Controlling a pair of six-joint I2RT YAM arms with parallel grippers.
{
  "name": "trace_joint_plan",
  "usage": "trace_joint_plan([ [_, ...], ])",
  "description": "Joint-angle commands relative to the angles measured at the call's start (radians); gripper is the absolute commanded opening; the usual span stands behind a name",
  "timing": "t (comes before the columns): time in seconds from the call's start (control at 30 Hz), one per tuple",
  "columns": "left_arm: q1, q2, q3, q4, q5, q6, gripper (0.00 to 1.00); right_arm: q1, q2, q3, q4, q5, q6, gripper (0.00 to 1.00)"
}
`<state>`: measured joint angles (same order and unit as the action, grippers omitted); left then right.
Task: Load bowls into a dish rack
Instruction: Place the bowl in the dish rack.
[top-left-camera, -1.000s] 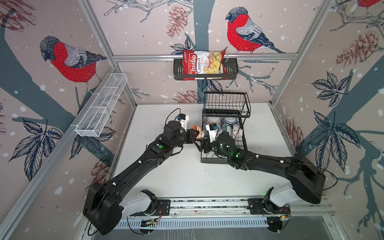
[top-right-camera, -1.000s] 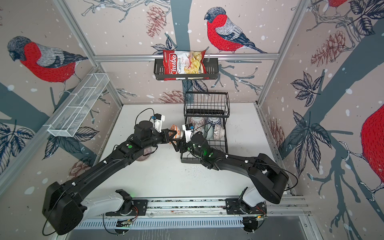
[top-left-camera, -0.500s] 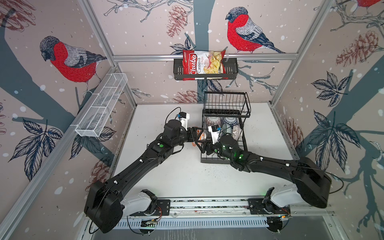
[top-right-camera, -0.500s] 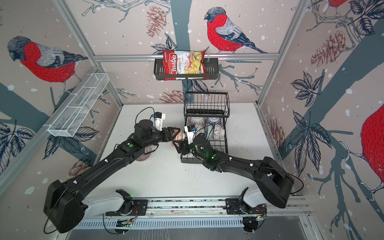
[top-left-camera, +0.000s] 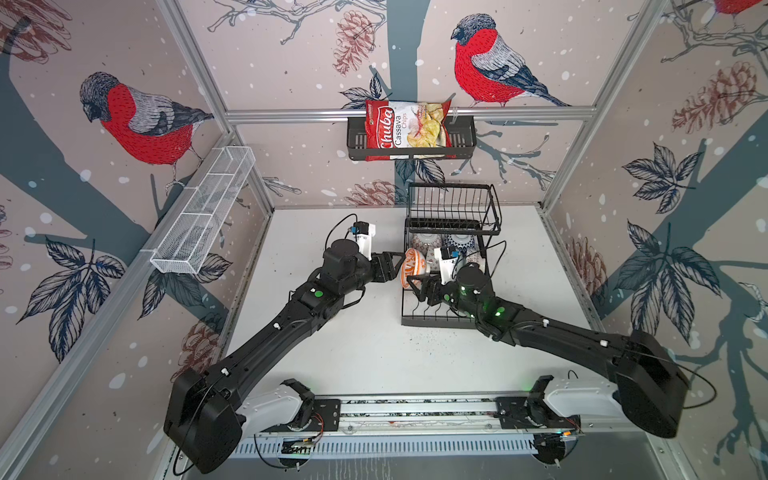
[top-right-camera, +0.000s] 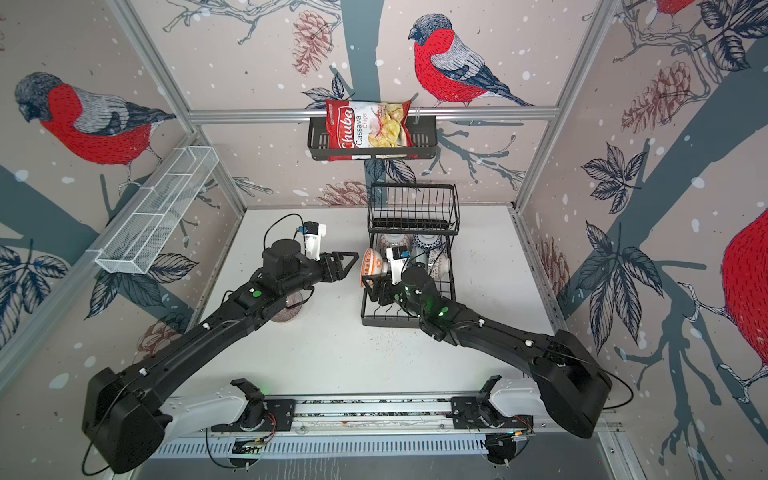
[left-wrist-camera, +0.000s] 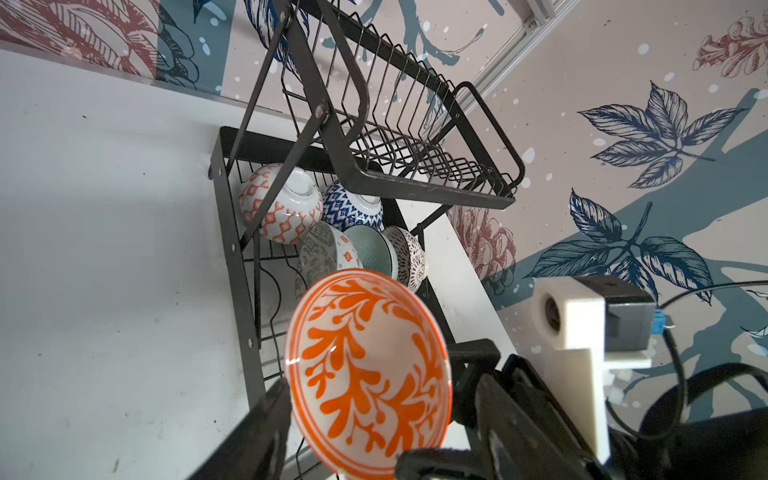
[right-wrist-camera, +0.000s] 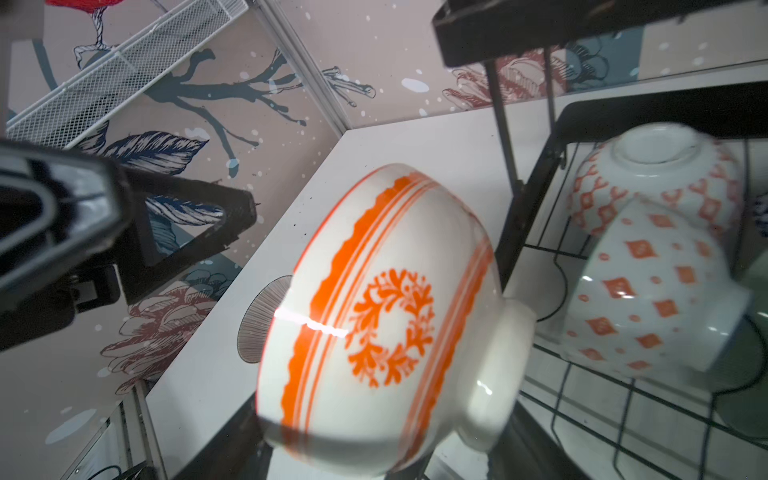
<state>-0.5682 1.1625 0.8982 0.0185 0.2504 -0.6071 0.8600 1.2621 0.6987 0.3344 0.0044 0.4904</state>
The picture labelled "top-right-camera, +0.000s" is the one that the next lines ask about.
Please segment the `orange brown patterned bowl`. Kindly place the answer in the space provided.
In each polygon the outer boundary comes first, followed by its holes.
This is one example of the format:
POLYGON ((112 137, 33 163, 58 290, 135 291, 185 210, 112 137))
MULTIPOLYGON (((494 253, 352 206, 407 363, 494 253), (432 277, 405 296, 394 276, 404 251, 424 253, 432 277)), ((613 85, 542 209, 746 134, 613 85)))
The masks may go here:
POLYGON ((389 267, 388 267, 387 261, 380 254, 380 252, 373 248, 368 248, 365 251, 365 254, 362 260, 361 273, 360 273, 361 285, 363 287, 366 286, 366 280, 365 280, 366 277, 387 274, 388 271, 389 271, 389 267))

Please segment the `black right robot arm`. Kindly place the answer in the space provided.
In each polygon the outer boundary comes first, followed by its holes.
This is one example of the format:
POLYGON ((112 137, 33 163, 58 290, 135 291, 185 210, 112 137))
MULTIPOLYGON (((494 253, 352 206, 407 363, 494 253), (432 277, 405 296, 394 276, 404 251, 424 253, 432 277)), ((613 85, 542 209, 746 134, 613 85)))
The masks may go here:
POLYGON ((570 332, 553 335, 520 330, 493 321, 442 295, 420 266, 392 275, 363 275, 370 300, 395 303, 419 320, 419 328, 438 342, 477 350, 529 375, 546 412, 572 435, 592 437, 613 383, 597 360, 570 332))

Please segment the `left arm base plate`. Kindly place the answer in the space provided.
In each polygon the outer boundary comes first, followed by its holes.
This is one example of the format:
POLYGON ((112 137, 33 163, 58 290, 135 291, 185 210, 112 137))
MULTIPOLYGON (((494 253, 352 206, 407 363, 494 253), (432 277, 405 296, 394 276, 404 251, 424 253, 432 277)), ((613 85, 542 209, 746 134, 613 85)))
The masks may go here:
POLYGON ((249 404, 238 419, 230 423, 214 425, 215 433, 288 432, 292 429, 297 406, 295 399, 269 398, 259 406, 249 404))

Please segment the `blue geometric patterned bowl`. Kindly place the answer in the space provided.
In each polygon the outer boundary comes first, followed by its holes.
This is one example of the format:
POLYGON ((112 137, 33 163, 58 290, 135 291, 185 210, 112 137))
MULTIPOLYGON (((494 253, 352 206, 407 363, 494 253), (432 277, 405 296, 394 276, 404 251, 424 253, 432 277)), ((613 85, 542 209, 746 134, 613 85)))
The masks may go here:
POLYGON ((411 249, 411 236, 401 233, 382 233, 378 236, 377 249, 385 253, 387 248, 405 247, 411 249))

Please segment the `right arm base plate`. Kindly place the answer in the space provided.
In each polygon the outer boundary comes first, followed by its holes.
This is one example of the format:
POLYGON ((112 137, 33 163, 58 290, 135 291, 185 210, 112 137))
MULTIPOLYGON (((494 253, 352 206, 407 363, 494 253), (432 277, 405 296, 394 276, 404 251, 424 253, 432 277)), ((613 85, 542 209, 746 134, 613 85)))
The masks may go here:
POLYGON ((475 396, 455 396, 450 398, 450 412, 447 417, 458 430, 471 429, 518 429, 532 430, 531 415, 513 415, 506 417, 490 404, 488 400, 479 400, 475 396))

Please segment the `grey green patterned bowl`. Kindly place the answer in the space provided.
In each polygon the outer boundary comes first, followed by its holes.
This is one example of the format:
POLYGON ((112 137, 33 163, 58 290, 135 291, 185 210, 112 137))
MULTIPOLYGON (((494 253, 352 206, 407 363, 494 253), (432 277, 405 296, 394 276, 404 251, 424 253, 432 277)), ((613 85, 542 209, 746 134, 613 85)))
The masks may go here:
POLYGON ((300 314, 304 304, 304 294, 296 292, 286 298, 286 306, 275 314, 271 321, 275 323, 284 323, 294 319, 300 314))

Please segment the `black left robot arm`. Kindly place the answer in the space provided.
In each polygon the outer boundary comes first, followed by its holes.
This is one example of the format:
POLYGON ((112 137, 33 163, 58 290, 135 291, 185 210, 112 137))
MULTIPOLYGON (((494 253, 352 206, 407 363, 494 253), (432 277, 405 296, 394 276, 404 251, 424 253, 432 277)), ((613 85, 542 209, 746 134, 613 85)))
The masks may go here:
POLYGON ((126 369, 90 379, 82 421, 90 447, 116 474, 141 465, 165 440, 174 418, 163 406, 186 380, 286 309, 290 295, 343 280, 358 258, 343 251, 309 258, 293 239, 265 248, 261 267, 200 324, 126 369))

